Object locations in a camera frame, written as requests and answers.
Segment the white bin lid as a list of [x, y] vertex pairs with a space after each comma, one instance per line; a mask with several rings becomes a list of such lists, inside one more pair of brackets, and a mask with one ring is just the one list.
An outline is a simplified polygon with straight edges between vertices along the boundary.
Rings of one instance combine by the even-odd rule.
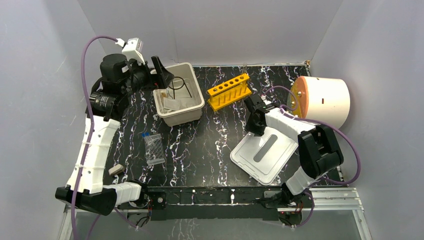
[[231, 151], [231, 161], [261, 185], [270, 185], [298, 144], [280, 131], [266, 127], [262, 136], [249, 132]]

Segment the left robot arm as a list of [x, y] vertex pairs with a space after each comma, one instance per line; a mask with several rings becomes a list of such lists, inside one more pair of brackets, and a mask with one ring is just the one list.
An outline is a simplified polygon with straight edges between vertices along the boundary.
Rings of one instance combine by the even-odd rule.
[[104, 171], [113, 138], [121, 125], [131, 97], [140, 91], [166, 89], [174, 75], [158, 56], [151, 57], [155, 72], [124, 54], [106, 55], [99, 65], [101, 77], [88, 95], [86, 123], [78, 160], [65, 186], [55, 198], [75, 208], [107, 216], [115, 207], [131, 202], [137, 208], [149, 203], [144, 183], [131, 180], [105, 185]]

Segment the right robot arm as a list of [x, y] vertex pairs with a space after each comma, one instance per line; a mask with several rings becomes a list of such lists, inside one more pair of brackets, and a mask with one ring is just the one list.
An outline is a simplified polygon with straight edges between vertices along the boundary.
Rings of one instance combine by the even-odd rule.
[[298, 150], [300, 166], [281, 186], [281, 193], [265, 199], [265, 206], [295, 207], [305, 196], [306, 189], [344, 162], [335, 131], [324, 124], [311, 125], [286, 116], [273, 103], [265, 103], [258, 95], [249, 96], [244, 103], [250, 112], [245, 130], [253, 140], [282, 137], [288, 156], [275, 150], [272, 159], [288, 160]]

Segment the white plastic packet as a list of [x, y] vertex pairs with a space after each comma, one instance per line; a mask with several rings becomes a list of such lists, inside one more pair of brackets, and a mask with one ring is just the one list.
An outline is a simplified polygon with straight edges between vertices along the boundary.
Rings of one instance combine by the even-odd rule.
[[187, 108], [188, 98], [164, 98], [163, 99], [163, 110], [165, 112], [175, 112]]

